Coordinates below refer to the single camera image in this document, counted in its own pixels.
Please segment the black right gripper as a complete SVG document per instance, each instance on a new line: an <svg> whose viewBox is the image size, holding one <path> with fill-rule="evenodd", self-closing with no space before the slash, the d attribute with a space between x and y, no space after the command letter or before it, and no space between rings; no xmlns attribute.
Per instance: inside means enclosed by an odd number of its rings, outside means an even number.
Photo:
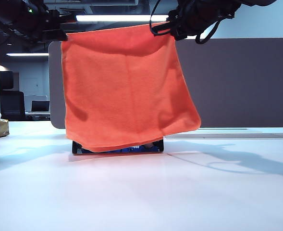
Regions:
<svg viewBox="0 0 283 231"><path fill-rule="evenodd" d="M239 7L234 0L181 0L179 9L168 12L170 34L175 40L194 36L182 29L206 29L220 20L233 19Z"/></svg>

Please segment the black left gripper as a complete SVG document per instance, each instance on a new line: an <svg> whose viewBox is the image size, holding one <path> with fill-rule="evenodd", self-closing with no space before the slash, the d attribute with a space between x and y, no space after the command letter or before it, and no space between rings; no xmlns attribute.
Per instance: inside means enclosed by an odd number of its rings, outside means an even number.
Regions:
<svg viewBox="0 0 283 231"><path fill-rule="evenodd" d="M67 35L62 31L59 22L59 12L49 10L43 3L35 3L34 19L36 23L44 23L41 41L66 41Z"/></svg>

